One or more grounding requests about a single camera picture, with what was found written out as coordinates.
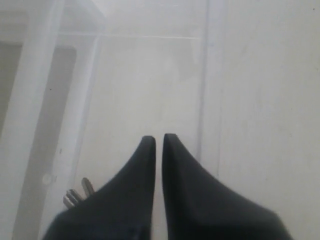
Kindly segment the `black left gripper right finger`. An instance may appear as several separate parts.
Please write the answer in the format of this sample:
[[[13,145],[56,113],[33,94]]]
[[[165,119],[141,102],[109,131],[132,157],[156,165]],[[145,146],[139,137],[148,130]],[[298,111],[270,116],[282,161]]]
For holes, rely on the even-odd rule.
[[[173,133],[163,139],[162,189],[170,240],[292,239],[274,212],[219,182]]]

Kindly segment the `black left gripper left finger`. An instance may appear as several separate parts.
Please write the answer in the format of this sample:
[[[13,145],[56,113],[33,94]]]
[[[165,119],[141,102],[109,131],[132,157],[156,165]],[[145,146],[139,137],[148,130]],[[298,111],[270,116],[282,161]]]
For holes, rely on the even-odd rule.
[[[45,240],[149,240],[156,177],[156,140],[143,136],[101,189],[54,219]]]

